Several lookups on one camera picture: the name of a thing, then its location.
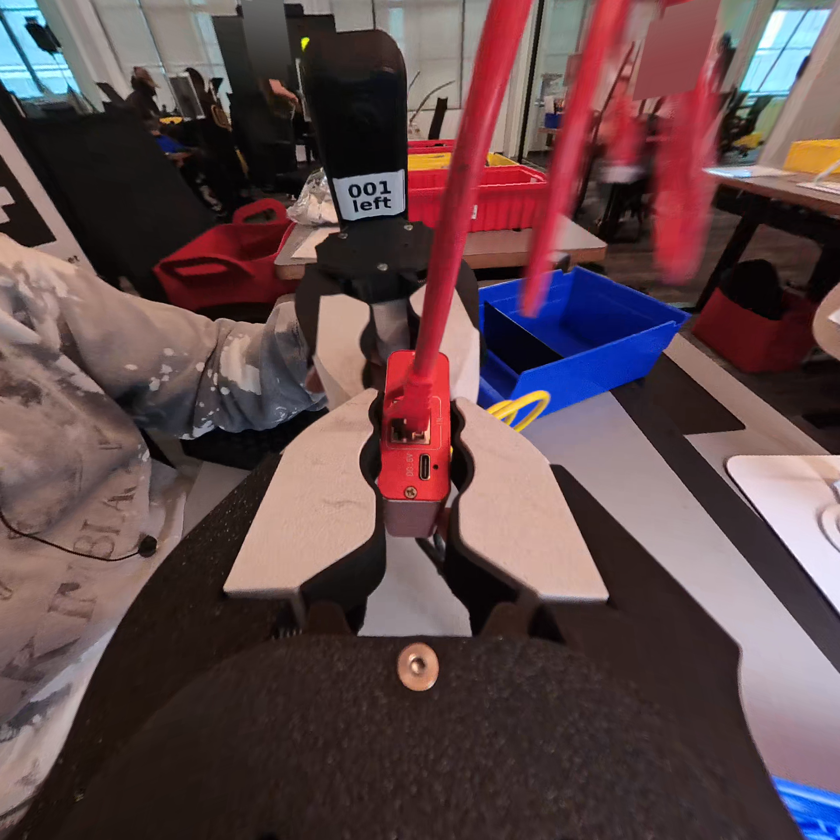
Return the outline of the yellow plastic bin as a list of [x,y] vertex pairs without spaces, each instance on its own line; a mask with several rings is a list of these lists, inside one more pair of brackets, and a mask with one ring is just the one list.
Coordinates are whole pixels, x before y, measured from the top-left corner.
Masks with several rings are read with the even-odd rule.
[[828,170],[834,176],[839,168],[839,139],[799,140],[791,144],[782,164],[786,172],[819,175]]

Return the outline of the person's grey patterned sweatshirt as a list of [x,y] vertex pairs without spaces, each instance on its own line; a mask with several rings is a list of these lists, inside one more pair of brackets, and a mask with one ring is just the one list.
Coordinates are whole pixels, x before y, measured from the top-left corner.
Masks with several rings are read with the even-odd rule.
[[156,464],[133,408],[183,361],[192,314],[2,236],[2,838],[55,765],[132,600],[182,535],[184,479]]

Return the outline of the red plastic crate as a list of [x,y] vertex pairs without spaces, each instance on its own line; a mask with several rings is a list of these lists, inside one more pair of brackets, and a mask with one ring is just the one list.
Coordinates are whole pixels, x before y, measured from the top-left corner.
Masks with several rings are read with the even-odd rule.
[[[410,140],[407,155],[423,151],[453,152],[453,140]],[[407,217],[428,228],[438,224],[448,168],[407,174]],[[470,233],[532,228],[543,210],[548,178],[529,166],[484,167],[470,211]]]

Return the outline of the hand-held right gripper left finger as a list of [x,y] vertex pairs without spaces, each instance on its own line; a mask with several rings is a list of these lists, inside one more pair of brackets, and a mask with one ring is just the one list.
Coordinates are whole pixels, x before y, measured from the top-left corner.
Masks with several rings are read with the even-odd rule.
[[241,599],[359,610],[385,573],[379,456],[370,388],[303,430],[283,451],[224,583]]

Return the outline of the blue plastic bin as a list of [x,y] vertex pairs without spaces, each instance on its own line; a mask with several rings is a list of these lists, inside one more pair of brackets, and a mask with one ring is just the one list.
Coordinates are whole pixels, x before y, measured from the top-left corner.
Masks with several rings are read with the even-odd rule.
[[839,838],[839,793],[777,776],[772,781],[804,838]]
[[550,395],[544,411],[550,414],[642,379],[690,318],[682,309],[580,266],[554,271],[538,317],[526,318],[518,309],[521,285],[508,280],[479,289],[483,340],[482,308],[490,303],[564,360],[515,374],[486,347],[478,397],[484,408],[543,391]]

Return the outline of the wooden table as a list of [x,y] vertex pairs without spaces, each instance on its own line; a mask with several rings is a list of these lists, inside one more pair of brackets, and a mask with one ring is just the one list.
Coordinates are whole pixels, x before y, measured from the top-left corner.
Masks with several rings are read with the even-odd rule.
[[[306,265],[316,258],[315,248],[335,226],[291,225],[276,253],[275,273],[280,280],[299,280]],[[525,266],[529,260],[532,230],[504,229],[467,235],[464,259],[474,270]],[[554,247],[556,257],[567,255],[572,265],[595,263],[606,256],[607,244],[580,225],[567,221]]]
[[713,207],[738,216],[734,228],[694,311],[699,313],[718,288],[722,276],[743,256],[761,226],[805,238],[821,247],[821,254],[808,280],[805,296],[819,304],[839,280],[839,199],[838,195],[802,186],[805,174],[735,177],[726,167],[714,174],[717,192]]

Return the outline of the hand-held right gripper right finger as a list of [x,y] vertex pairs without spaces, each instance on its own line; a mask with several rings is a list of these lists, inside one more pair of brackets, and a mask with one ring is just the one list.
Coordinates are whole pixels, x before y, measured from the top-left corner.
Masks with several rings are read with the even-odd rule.
[[464,397],[452,403],[446,582],[470,617],[501,603],[604,605],[609,593],[550,462]]

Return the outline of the red felt basket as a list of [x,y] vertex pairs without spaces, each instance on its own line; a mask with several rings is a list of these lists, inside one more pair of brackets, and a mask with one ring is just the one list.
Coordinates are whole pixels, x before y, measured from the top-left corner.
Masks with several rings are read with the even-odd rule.
[[276,258],[293,223],[284,204],[261,198],[161,259],[153,268],[169,302],[193,312],[268,304],[293,294],[299,279],[281,279]]

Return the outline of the yellow plastic crate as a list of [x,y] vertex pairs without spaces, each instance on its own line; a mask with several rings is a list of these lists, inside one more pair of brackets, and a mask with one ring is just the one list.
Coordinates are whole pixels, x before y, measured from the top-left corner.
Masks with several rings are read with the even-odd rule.
[[[450,166],[452,153],[449,151],[423,151],[407,156],[409,172],[429,172],[446,170]],[[488,153],[486,167],[510,167],[517,163],[498,153]]]

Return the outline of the red ethernet splitter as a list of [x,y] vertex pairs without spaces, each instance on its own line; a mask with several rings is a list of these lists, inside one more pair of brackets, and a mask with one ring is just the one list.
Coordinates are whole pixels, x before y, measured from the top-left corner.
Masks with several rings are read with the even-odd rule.
[[394,538],[424,539],[435,529],[450,491],[452,420],[449,364],[435,363],[426,420],[417,432],[406,426],[404,384],[414,352],[391,354],[386,367],[381,415],[381,471],[377,486],[384,501],[385,530]]

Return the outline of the black partition panel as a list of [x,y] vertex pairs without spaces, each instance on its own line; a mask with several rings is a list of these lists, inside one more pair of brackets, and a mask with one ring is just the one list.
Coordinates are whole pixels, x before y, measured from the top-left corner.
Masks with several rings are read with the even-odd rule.
[[170,302],[154,268],[216,219],[152,135],[121,112],[18,118],[16,131],[96,273]]

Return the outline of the black clip microphone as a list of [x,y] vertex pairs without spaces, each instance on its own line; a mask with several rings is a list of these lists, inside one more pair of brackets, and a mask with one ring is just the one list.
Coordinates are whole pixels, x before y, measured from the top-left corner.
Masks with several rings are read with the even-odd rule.
[[46,546],[47,548],[53,549],[63,554],[67,554],[69,556],[85,560],[95,560],[100,563],[119,563],[125,560],[131,560],[133,558],[142,558],[144,560],[147,560],[154,557],[158,551],[157,539],[149,534],[142,534],[140,535],[140,540],[138,541],[134,551],[121,556],[109,556],[107,558],[100,557],[93,553],[84,553],[73,549],[69,549],[55,542],[51,542],[47,539],[44,539],[35,532],[26,532],[19,528],[16,528],[11,523],[11,521],[8,520],[3,511],[1,511],[1,523],[3,524],[5,529],[16,538],[26,539],[31,542],[38,543],[42,546]]

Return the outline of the clear plastic bag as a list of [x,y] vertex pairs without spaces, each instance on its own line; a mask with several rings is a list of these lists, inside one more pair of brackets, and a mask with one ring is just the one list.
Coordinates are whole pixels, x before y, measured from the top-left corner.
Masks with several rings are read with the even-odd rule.
[[308,176],[297,200],[287,208],[287,217],[295,224],[310,227],[339,225],[329,180],[323,168]]

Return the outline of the red crate holding black bag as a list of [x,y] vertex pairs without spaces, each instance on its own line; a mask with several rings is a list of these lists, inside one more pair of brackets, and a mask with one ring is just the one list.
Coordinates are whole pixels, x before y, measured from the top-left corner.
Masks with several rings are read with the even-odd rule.
[[744,260],[723,273],[692,334],[742,373],[790,372],[815,348],[816,308],[768,260]]

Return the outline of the white stand base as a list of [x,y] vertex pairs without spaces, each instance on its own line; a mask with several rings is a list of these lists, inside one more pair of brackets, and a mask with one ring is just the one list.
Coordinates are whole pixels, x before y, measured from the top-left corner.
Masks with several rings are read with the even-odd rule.
[[839,456],[736,455],[728,476],[839,611]]

